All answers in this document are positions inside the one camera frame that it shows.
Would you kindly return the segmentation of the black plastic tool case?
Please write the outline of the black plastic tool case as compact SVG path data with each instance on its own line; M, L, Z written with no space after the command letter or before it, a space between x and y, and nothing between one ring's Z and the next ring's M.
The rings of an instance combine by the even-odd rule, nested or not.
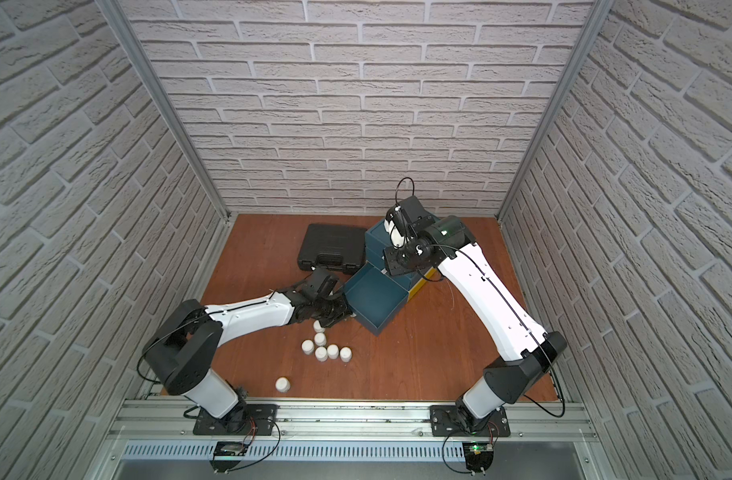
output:
M297 265L303 271L324 267L354 275L365 264L365 234L363 227L310 224L297 256Z

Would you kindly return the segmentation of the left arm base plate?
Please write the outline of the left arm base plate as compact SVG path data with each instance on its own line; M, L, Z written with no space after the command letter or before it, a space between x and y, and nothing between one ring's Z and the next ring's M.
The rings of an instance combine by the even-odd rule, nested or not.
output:
M201 408L195 419L194 435L201 436L272 436L273 422L279 409L274 403L238 405L223 418L216 418Z

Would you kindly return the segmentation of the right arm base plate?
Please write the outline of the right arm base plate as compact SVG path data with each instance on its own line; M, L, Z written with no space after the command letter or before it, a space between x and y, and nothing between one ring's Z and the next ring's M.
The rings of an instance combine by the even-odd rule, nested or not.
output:
M458 405L431 405L429 420L434 437L458 435L499 438L511 436L509 419L503 407L493 410L483 418L476 418Z

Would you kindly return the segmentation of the controller board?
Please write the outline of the controller board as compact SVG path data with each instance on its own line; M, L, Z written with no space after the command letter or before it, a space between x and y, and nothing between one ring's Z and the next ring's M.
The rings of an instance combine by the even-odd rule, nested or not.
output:
M471 475L486 475L495 458L495 447L492 443L465 442L462 445L465 467Z
M245 457L248 447L243 442L218 442L211 464L216 470L236 468Z

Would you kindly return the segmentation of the aluminium front rail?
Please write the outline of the aluminium front rail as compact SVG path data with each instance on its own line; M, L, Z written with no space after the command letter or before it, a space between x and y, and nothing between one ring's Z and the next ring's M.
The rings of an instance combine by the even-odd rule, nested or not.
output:
M280 437L291 440L425 441L442 440L432 434L429 407L448 402L353 401L321 399L254 398L249 403L279 405L272 436L201 436L193 434L198 416L183 397L160 396L127 400L111 423L113 439L173 440ZM581 403L557 407L550 416L533 403L503 407L509 419L512 441L596 442L599 435Z

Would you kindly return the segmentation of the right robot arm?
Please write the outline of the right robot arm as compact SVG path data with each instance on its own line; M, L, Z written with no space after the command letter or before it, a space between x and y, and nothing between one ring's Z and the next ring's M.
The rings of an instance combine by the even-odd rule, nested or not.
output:
M438 270L462 293L497 347L499 357L456 401L455 422L477 431L494 411L516 403L549 373L567 341L558 331L546 331L520 305L458 217L411 223L394 210L384 228L391 242L384 250L387 273Z

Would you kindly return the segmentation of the teal drawer cabinet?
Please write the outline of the teal drawer cabinet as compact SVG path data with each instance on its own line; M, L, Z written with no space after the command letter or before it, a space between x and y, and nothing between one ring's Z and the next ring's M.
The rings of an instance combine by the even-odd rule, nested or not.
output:
M420 269L405 249L395 246L383 221L366 231L365 249L367 262L406 290L409 300L437 273L432 266Z

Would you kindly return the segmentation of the left controller board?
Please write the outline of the left controller board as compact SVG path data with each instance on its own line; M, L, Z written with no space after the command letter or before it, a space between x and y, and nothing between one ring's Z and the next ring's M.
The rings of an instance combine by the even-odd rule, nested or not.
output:
M248 447L243 442L218 442L211 464L216 470L236 468L245 457Z

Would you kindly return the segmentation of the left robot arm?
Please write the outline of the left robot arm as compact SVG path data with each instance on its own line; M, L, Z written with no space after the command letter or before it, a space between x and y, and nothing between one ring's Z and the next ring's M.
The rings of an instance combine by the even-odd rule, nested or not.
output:
M217 350L254 332L316 320L330 327L352 314L340 277L324 268L255 299L230 304L182 302L142 349L140 361L171 395L223 420L243 408L244 396L213 369Z

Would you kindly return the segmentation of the right controller board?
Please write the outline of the right controller board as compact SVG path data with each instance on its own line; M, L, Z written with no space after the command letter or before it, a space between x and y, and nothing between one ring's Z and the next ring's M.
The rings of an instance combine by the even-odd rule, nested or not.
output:
M495 458L495 447L492 443L465 442L462 445L465 467L471 475L486 475Z

